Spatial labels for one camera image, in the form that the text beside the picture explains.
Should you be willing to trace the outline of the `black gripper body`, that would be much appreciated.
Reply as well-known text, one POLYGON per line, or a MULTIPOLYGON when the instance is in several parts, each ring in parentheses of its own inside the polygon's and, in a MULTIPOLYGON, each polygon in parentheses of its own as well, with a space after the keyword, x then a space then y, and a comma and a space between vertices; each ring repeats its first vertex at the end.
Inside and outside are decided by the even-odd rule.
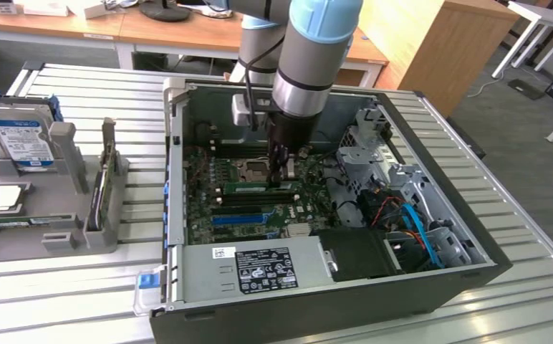
POLYGON ((286 113, 269 114, 269 155, 297 154, 309 143, 319 115, 298 117, 286 113))

